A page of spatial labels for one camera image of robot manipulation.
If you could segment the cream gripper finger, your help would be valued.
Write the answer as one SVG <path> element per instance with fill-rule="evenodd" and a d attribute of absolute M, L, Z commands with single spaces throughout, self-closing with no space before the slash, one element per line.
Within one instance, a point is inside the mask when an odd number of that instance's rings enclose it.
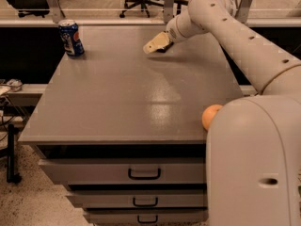
<path fill-rule="evenodd" d="M 143 51 L 146 54 L 156 52 L 157 49 L 168 45 L 172 40 L 169 38 L 166 31 L 160 32 L 152 40 L 143 46 Z"/>

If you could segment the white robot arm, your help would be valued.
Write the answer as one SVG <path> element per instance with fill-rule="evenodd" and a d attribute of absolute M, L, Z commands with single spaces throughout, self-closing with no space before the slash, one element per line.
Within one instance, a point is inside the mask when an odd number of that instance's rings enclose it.
<path fill-rule="evenodd" d="M 254 89 L 209 125 L 209 225 L 301 226 L 301 60 L 237 21 L 235 9 L 232 0 L 189 0 L 143 50 L 211 33 Z"/>

